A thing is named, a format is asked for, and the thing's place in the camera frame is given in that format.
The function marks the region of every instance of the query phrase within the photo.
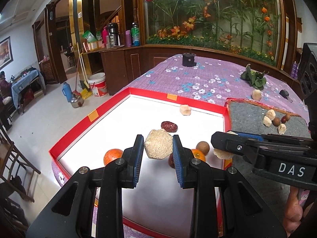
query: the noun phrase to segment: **blue thermos flask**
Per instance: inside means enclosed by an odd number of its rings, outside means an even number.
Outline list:
[[[73,93],[70,85],[67,82],[64,82],[62,91],[64,96],[67,98],[67,101],[70,102],[73,97]]]

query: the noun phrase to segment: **paint bucket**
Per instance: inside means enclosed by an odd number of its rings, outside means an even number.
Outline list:
[[[103,72],[91,75],[88,78],[88,83],[90,84],[91,91],[95,97],[102,97],[108,94],[106,75]]]

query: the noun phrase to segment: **silver bolt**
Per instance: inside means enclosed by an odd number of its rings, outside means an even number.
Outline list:
[[[199,165],[201,163],[201,160],[199,158],[193,158],[191,160],[191,162],[194,164],[194,165]]]
[[[80,174],[83,175],[83,174],[85,174],[87,172],[88,172],[88,168],[87,167],[83,166],[83,167],[79,168],[79,173]]]
[[[229,168],[228,168],[228,172],[234,175],[234,174],[237,173],[237,169],[234,168],[234,167],[229,167]]]
[[[117,165],[122,165],[124,163],[124,159],[122,157],[116,159],[116,164]]]

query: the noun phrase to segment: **painting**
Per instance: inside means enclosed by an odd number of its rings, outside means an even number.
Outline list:
[[[10,37],[0,42],[0,69],[13,61]]]

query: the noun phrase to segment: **glass window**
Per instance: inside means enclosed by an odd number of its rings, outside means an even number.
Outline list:
[[[230,51],[275,65],[278,0],[145,0],[148,44]]]

